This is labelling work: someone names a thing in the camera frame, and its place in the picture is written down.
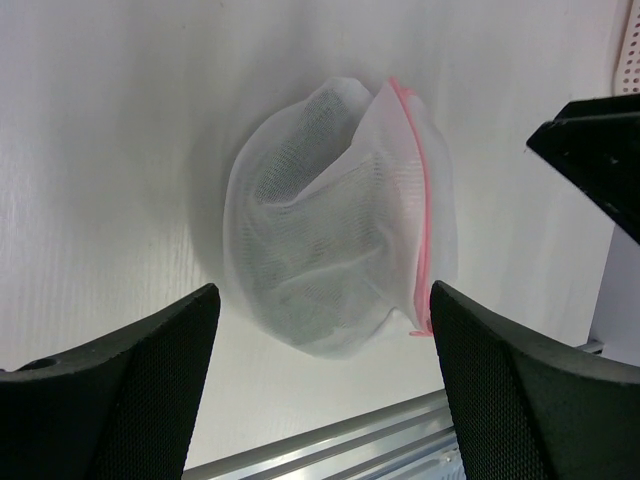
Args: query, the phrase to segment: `white wood grain surface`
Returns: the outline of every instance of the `white wood grain surface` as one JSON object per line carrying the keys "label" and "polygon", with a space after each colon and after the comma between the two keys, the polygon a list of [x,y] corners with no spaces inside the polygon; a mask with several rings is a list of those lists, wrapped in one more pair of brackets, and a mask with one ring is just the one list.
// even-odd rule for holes
{"label": "white wood grain surface", "polygon": [[[0,364],[224,287],[235,154],[331,75],[372,91],[397,75],[435,115],[456,170],[456,286],[582,343],[612,226],[525,141],[567,101],[609,94],[626,3],[0,3]],[[317,360],[225,298],[188,466],[442,387],[432,340]]]}

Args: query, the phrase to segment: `white perforated panel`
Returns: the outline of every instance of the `white perforated panel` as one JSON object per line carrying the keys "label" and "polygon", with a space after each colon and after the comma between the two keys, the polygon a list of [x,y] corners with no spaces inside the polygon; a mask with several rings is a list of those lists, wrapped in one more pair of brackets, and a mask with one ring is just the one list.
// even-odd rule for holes
{"label": "white perforated panel", "polygon": [[640,93],[640,0],[634,0],[629,11],[613,90],[616,95]]}

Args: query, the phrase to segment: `pink zipper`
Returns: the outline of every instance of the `pink zipper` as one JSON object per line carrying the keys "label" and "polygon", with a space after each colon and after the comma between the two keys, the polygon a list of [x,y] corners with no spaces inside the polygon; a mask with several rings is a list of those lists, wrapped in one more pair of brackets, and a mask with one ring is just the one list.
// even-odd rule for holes
{"label": "pink zipper", "polygon": [[409,109],[409,98],[416,93],[410,88],[404,88],[395,77],[389,79],[389,83],[398,96],[398,101],[402,105],[404,114],[409,122],[409,127],[413,132],[422,162],[422,174],[424,176],[424,223],[422,229],[422,244],[418,255],[418,268],[416,272],[416,288],[413,292],[413,303],[416,309],[418,322],[421,331],[411,332],[410,335],[416,337],[427,337],[433,335],[429,313],[429,270],[431,268],[431,183],[429,180],[429,164],[424,152],[422,139],[418,133],[418,128]]}

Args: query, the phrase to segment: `hole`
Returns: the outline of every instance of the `hole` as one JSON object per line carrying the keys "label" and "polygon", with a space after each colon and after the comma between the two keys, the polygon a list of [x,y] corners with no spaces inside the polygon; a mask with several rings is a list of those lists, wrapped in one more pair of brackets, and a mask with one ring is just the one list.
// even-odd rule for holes
{"label": "hole", "polygon": [[26,370],[40,370],[41,368],[53,367],[58,361],[55,358],[40,358],[33,362],[27,363],[24,367],[18,369],[19,372]]}

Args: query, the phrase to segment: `white mesh bag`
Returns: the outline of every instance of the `white mesh bag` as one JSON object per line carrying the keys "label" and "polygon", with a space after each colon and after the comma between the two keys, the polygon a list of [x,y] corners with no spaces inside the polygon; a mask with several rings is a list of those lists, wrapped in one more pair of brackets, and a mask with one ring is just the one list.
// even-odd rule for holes
{"label": "white mesh bag", "polygon": [[243,147],[223,237],[232,291],[302,351],[344,357],[380,332],[426,335],[430,279],[457,272],[442,136],[394,79],[372,98],[332,78]]}

